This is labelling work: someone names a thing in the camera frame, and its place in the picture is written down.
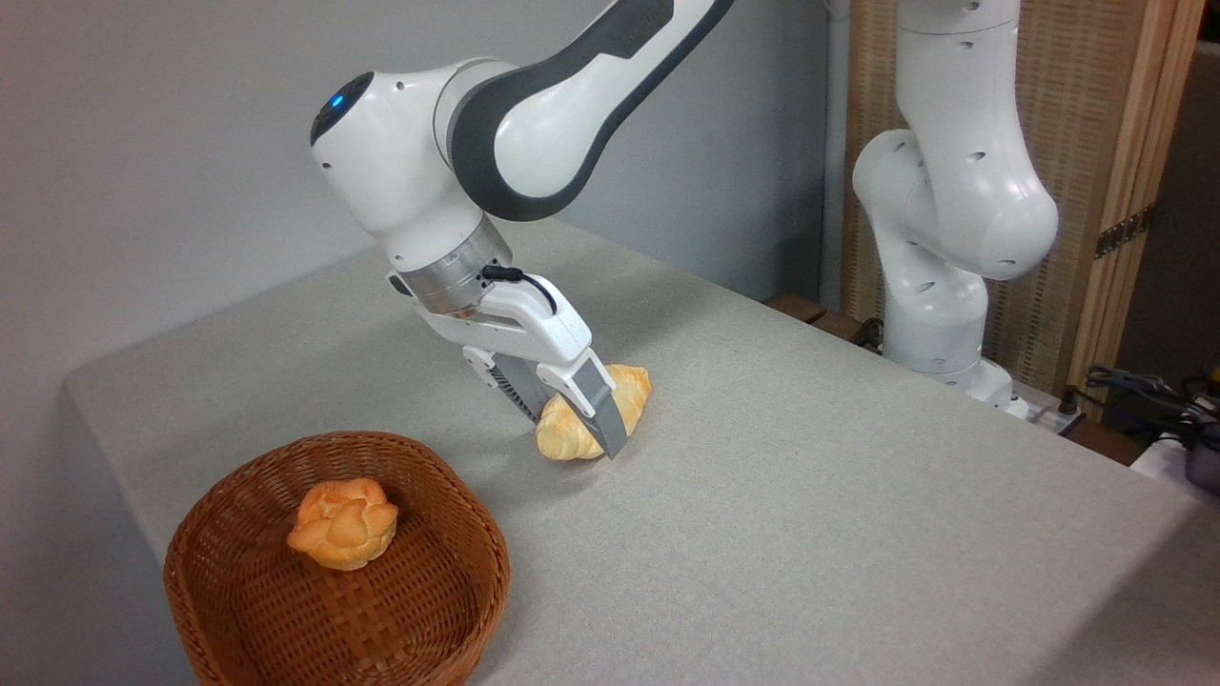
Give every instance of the white wall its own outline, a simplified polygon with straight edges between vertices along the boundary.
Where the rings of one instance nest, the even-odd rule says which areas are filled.
[[[311,166],[350,77],[525,63],[604,0],[0,4],[0,682],[190,682],[65,374],[372,245]],[[825,20],[738,0],[578,226],[762,298],[817,282]]]

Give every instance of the brown basket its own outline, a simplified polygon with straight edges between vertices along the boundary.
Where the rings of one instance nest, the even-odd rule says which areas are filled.
[[[316,483],[367,476],[399,508],[386,553],[332,571],[285,543]],[[165,588],[203,684],[461,684],[504,612],[504,536],[422,443],[337,432],[221,480],[178,526]]]

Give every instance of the bread roll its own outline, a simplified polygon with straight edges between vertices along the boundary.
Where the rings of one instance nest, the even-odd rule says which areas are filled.
[[[323,481],[305,494],[288,546],[340,571],[351,571],[386,552],[398,508],[372,478]]]
[[[648,370],[627,365],[606,365],[606,371],[615,382],[614,404],[622,415],[627,436],[631,436],[636,431],[639,415],[644,411],[644,403],[653,393]],[[538,452],[553,460],[587,460],[603,454],[601,446],[598,446],[589,430],[584,428],[580,417],[559,394],[542,409],[534,442],[538,444]]]

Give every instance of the black cable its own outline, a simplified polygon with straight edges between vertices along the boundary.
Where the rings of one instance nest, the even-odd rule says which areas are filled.
[[[1179,394],[1159,376],[1131,374],[1121,369],[1094,365],[1085,372],[1085,386],[1088,388],[1115,388],[1139,395],[1154,405],[1177,414],[1193,410],[1220,420],[1220,413]]]
[[[1085,393],[1083,391],[1081,391],[1075,386],[1069,386],[1068,389],[1075,393],[1077,398],[1081,398],[1094,405],[1107,409],[1132,424],[1146,426],[1148,427],[1149,431],[1159,431],[1160,433],[1174,435],[1179,437],[1179,442],[1181,442],[1182,446],[1186,446],[1187,448],[1194,446],[1196,443],[1202,443],[1203,446],[1207,446],[1213,450],[1220,450],[1220,442],[1209,436],[1205,428],[1198,427],[1198,425],[1196,425],[1187,417],[1182,417],[1182,420],[1174,424],[1142,419],[1122,411],[1111,403],[1098,400],[1097,398],[1093,398],[1092,395]]]
[[[525,281],[529,283],[547,298],[548,303],[550,303],[550,314],[551,315],[559,314],[559,305],[555,303],[555,298],[551,297],[550,292],[547,291],[542,283],[538,283],[538,281],[534,280],[534,277],[518,270],[517,267],[501,267],[499,265],[487,265],[486,267],[482,269],[482,271],[479,271],[479,273],[483,275],[483,278],[488,281],[506,281],[509,283],[517,283]]]
[[[540,283],[538,283],[537,281],[534,281],[534,278],[532,276],[529,276],[528,273],[521,275],[521,278],[522,278],[522,281],[528,281],[529,283],[532,283],[534,288],[537,288],[538,291],[540,291],[542,294],[547,297],[547,301],[550,303],[550,314],[553,314],[553,315],[558,315],[559,314],[559,305],[555,304],[555,299],[551,298],[549,291],[547,291],[545,288],[543,288],[543,286]]]
[[[881,342],[884,338],[884,322],[877,317],[864,320],[864,323],[860,325],[860,332],[855,334],[855,341],[852,341],[852,343],[856,345],[872,345],[880,350]]]

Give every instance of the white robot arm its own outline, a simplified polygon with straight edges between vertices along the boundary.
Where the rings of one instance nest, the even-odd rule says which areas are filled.
[[[486,212],[527,221],[571,203],[619,125],[731,4],[619,0],[528,67],[368,72],[310,133],[321,171],[384,248],[390,283],[429,326],[533,421],[549,388],[562,393],[610,457],[627,437],[588,326],[554,284],[511,269]]]
[[[983,277],[1032,270],[1059,227],[1017,121],[1019,11],[899,0],[897,96],[911,131],[871,140],[852,181],[884,275],[886,356],[1024,416],[1011,377],[981,356]]]

